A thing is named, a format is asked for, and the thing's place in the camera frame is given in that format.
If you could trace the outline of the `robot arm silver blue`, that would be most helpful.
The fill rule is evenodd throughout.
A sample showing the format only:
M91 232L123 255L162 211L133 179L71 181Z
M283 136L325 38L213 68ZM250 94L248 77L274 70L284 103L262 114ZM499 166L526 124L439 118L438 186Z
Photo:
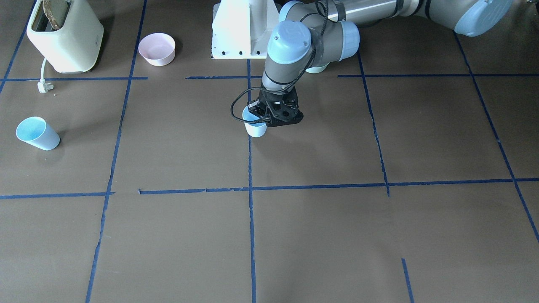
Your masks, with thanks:
M511 5L510 0L290 1L281 8L268 40L259 96L246 106L254 119L241 121L268 127L302 121L295 83L308 69L320 72L356 54L360 25L417 15L476 37L496 25Z

